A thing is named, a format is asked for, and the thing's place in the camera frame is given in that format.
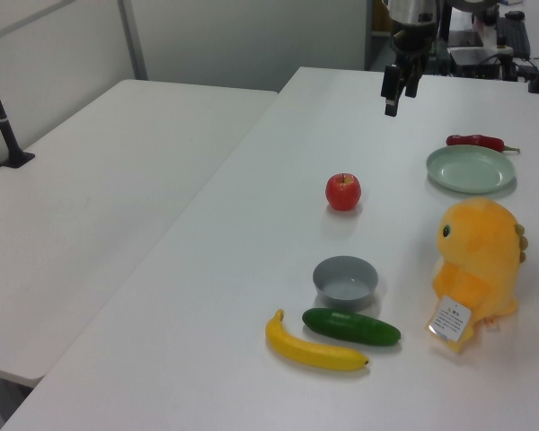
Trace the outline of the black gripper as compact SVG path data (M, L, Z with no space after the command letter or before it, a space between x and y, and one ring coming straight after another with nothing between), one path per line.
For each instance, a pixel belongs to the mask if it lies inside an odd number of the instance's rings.
M421 70L425 70L429 52L437 35L437 24L425 22L408 24L393 21L390 47L395 54L391 65L384 70L381 97L385 99L384 114L395 117L398 112L400 98L401 69L409 69L405 85L405 96L417 96Z

